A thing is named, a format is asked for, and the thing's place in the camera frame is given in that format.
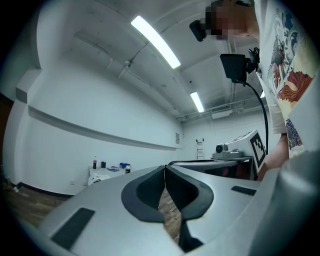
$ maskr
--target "wooden floor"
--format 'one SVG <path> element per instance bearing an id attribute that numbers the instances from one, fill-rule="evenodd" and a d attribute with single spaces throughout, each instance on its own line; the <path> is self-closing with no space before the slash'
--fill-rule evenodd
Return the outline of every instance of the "wooden floor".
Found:
<path id="1" fill-rule="evenodd" d="M 7 191 L 6 198 L 8 205 L 16 216 L 36 228 L 54 208 L 67 200 L 62 197 L 39 193 L 26 187 L 21 187 L 19 192 L 15 192 L 13 189 Z M 166 189 L 164 189 L 160 199 L 159 211 L 164 214 L 164 228 L 172 239 L 178 243 L 181 213 Z"/>

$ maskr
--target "ceiling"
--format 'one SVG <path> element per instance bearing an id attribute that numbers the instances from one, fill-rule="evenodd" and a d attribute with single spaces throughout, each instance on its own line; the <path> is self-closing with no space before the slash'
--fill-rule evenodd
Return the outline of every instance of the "ceiling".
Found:
<path id="1" fill-rule="evenodd" d="M 73 47 L 97 55 L 108 72 L 125 80 L 161 106 L 180 117 L 197 112 L 190 93 L 197 91 L 205 110 L 254 97 L 250 88 L 234 86 L 226 78 L 220 54 L 238 53 L 249 57 L 248 48 L 258 47 L 252 37 L 216 41 L 209 36 L 198 42 L 189 24 L 203 18 L 210 0 L 90 0 L 83 28 L 76 33 Z M 132 25 L 142 16 L 160 33 L 179 59 L 172 69 L 158 50 Z M 259 80 L 249 82 L 259 93 Z M 259 105 L 258 100 L 246 104 Z"/>

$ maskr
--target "sleeve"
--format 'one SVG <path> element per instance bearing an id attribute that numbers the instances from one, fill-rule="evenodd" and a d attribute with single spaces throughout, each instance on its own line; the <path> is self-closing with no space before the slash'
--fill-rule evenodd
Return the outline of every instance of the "sleeve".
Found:
<path id="1" fill-rule="evenodd" d="M 268 104 L 270 118 L 271 118 L 271 126 L 272 126 L 272 133 L 273 134 L 286 134 L 286 124 L 284 117 L 282 115 L 281 109 L 277 103 L 275 97 L 271 94 L 269 88 L 265 85 L 264 81 L 260 78 L 258 74 L 256 74 L 262 89 L 265 94 L 265 99 Z"/>

